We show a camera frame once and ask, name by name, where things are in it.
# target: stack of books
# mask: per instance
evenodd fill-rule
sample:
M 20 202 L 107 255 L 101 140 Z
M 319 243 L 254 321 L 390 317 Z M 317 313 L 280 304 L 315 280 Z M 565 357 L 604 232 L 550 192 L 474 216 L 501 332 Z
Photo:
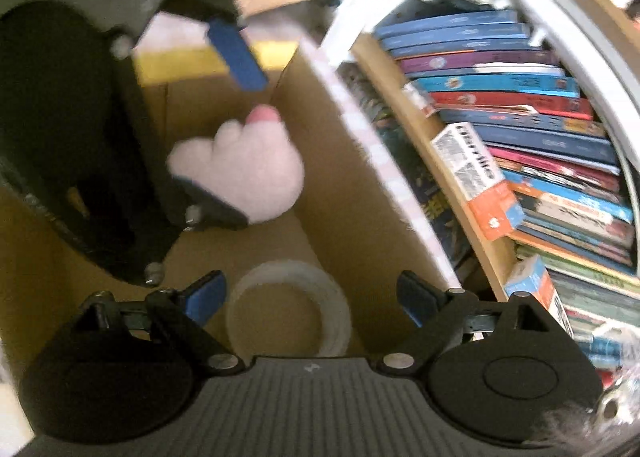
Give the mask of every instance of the stack of books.
M 640 328 L 634 214 L 606 130 L 554 51 L 529 45 L 515 11 L 422 18 L 376 31 L 446 124 L 469 122 L 526 213 L 511 237 L 539 254 L 575 340 L 601 369 Z
M 433 179 L 420 154 L 415 150 L 385 100 L 355 64 L 342 64 L 338 74 L 347 84 L 351 94 L 358 101 L 360 109 L 372 123 L 408 181 L 449 257 L 452 267 L 459 277 L 464 275 L 466 271 L 460 272 L 459 269 L 470 256 L 471 245 L 451 210 L 447 198 Z

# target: yellow surface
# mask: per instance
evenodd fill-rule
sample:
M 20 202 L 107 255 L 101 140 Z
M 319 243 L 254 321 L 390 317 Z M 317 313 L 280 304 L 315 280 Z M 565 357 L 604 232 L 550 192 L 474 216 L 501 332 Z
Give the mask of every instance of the yellow surface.
M 281 71 L 298 48 L 297 42 L 256 42 L 251 46 L 265 71 Z M 144 52 L 134 57 L 142 86 L 184 79 L 220 76 L 229 72 L 222 57 L 212 47 Z

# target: gray ribbed surface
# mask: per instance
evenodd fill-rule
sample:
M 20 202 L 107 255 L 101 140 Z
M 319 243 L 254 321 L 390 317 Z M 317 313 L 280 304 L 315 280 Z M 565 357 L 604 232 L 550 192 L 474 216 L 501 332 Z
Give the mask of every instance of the gray ribbed surface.
M 408 379 L 361 358 L 261 358 L 248 373 L 210 379 L 179 419 L 108 446 L 37 437 L 20 457 L 552 457 L 491 446 L 441 420 Z

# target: red book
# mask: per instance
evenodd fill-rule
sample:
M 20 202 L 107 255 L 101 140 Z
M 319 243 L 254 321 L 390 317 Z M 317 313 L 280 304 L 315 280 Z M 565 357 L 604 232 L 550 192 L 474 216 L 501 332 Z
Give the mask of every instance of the red book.
M 540 114 L 593 120 L 593 108 L 585 98 L 566 98 L 564 96 L 545 96 L 543 94 L 524 94 L 517 92 L 432 92 L 437 104 L 463 104 L 487 107 L 529 106 Z
M 533 154 L 509 150 L 508 148 L 487 148 L 494 158 L 526 164 L 527 166 L 546 170 L 553 174 L 559 174 L 560 176 L 572 177 L 574 179 L 599 186 L 600 188 L 605 188 L 611 192 L 620 192 L 620 179 L 594 168 L 588 168 L 587 166 L 580 166 L 579 164 L 574 163 L 567 163 L 566 161 L 544 158 L 543 156 L 534 156 Z

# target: orange box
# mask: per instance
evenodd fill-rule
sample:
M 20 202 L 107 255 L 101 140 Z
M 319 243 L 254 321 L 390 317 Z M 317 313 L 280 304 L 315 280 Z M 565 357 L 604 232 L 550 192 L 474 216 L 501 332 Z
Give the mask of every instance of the orange box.
M 495 241 L 524 221 L 524 212 L 470 123 L 450 124 L 431 142 L 451 170 L 484 236 Z

